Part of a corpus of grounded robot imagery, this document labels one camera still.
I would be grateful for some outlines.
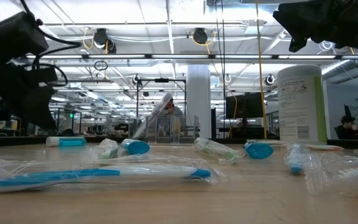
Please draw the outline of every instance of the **person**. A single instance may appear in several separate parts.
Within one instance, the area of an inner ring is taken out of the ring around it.
[[[336,134],[339,139],[353,139],[358,140],[357,126],[354,124],[355,118],[350,116],[343,116],[341,119],[342,125],[336,127]]]
[[[158,126],[163,127],[165,131],[168,131],[166,128],[170,127],[171,116],[180,118],[180,129],[183,130],[185,128],[184,115],[181,109],[173,104],[173,98],[167,103],[164,110],[162,110],[161,113],[157,116]]]

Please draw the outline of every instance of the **table surface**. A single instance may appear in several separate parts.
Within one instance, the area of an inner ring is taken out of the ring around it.
[[[241,146],[230,145],[241,150]],[[221,166],[190,146],[152,146],[151,153],[206,159],[227,179],[0,194],[0,223],[358,223],[358,198],[312,196],[304,176],[283,164],[284,149],[265,160]],[[76,159],[43,145],[0,147],[0,159]]]

